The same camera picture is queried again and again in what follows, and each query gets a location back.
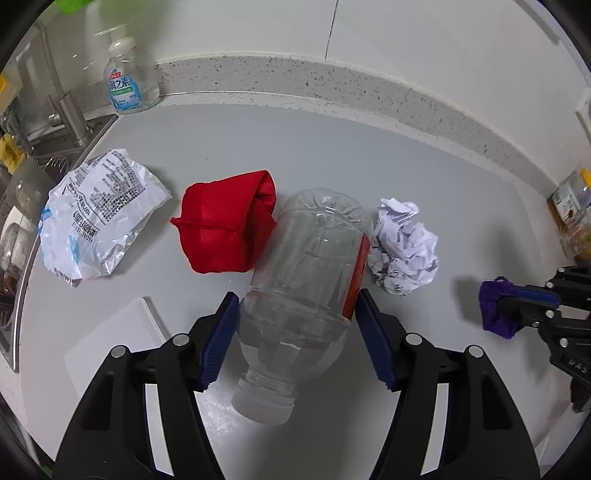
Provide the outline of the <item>purple wrapper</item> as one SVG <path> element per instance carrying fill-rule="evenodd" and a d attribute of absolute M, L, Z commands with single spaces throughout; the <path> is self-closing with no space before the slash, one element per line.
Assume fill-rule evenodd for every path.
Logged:
<path fill-rule="evenodd" d="M 516 286 L 503 276 L 480 285 L 478 301 L 485 331 L 510 340 L 523 328 L 520 320 L 509 320 L 499 307 L 500 300 L 517 295 Z"/>

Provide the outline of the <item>white paper ball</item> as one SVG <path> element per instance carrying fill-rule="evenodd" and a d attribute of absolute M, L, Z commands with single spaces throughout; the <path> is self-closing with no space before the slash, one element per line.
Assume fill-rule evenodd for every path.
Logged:
<path fill-rule="evenodd" d="M 439 237 L 416 219 L 419 207 L 396 198 L 378 207 L 368 265 L 376 283 L 388 293 L 405 296 L 429 285 L 439 269 Z"/>

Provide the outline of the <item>clear plastic bottle red label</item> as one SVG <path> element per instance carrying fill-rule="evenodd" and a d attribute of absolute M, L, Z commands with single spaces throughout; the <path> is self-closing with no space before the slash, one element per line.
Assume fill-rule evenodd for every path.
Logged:
<path fill-rule="evenodd" d="M 267 425 L 287 423 L 297 389 L 342 353 L 370 250 L 362 205 L 329 189 L 291 195 L 240 304 L 247 363 L 231 403 Z"/>

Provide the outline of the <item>white plastic bag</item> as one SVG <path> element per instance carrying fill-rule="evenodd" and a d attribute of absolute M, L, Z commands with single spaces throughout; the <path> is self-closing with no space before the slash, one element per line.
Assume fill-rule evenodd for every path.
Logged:
<path fill-rule="evenodd" d="M 38 227 L 45 267 L 70 286 L 109 276 L 171 194 L 124 149 L 83 161 L 48 194 Z"/>

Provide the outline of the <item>red cloth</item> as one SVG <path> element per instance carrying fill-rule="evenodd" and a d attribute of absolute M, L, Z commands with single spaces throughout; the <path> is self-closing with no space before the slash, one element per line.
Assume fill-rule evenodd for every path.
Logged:
<path fill-rule="evenodd" d="M 266 247 L 275 207 L 273 177 L 259 170 L 189 186 L 170 223 L 193 271 L 243 273 Z"/>

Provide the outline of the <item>steel kitchen sink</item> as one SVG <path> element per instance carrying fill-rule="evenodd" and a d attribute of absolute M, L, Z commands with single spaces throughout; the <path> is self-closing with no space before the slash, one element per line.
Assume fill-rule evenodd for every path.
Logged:
<path fill-rule="evenodd" d="M 89 156 L 115 120 L 114 114 L 90 120 L 90 140 L 81 146 L 63 128 L 35 139 L 33 157 L 24 161 L 1 197 L 1 354 L 15 372 L 25 296 L 40 243 L 41 211 L 50 190 Z"/>

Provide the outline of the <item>steel kitchen faucet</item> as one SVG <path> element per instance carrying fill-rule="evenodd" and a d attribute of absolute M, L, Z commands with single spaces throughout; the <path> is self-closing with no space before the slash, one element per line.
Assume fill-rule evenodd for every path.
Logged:
<path fill-rule="evenodd" d="M 45 26 L 41 21 L 36 20 L 34 22 L 34 27 L 39 32 L 43 56 L 53 87 L 57 94 L 57 99 L 55 101 L 50 100 L 52 107 L 55 109 L 55 113 L 52 120 L 50 121 L 50 124 L 62 124 L 76 146 L 85 146 L 92 138 L 92 130 L 86 122 L 82 111 L 75 102 L 73 96 L 69 92 L 66 92 L 63 88 L 54 63 Z"/>

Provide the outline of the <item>jar with yellow lid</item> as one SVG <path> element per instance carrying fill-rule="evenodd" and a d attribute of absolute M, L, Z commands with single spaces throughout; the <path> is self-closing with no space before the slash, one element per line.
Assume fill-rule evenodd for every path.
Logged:
<path fill-rule="evenodd" d="M 573 172 L 547 199 L 558 226 L 565 254 L 576 261 L 590 260 L 590 171 Z"/>

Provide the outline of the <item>white flat board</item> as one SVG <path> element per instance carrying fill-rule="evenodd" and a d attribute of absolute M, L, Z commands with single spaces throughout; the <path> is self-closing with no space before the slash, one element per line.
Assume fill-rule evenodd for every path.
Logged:
<path fill-rule="evenodd" d="M 136 298 L 103 321 L 65 355 L 66 369 L 79 398 L 107 354 L 117 345 L 130 351 L 160 346 L 170 338 L 154 308 L 145 298 Z"/>

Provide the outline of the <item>yellow sponge on sink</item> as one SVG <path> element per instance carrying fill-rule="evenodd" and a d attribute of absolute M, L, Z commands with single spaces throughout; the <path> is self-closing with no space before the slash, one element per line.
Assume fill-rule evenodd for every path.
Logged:
<path fill-rule="evenodd" d="M 0 138 L 0 160 L 10 175 L 13 175 L 25 160 L 25 153 L 18 147 L 14 138 L 5 133 Z"/>

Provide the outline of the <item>clear hand soap bottle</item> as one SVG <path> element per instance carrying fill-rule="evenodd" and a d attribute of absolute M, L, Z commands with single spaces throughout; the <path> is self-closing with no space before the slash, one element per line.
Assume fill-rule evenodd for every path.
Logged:
<path fill-rule="evenodd" d="M 118 115 L 145 111 L 155 106 L 160 97 L 155 65 L 119 24 L 96 33 L 108 35 L 108 63 L 103 72 L 107 94 Z"/>

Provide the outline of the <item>green hanging basket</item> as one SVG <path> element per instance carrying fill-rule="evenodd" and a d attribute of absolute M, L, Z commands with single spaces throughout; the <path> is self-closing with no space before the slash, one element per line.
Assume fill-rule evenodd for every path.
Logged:
<path fill-rule="evenodd" d="M 72 15 L 85 8 L 96 7 L 99 1 L 96 0 L 55 0 L 54 3 L 57 5 L 61 13 L 65 15 Z"/>

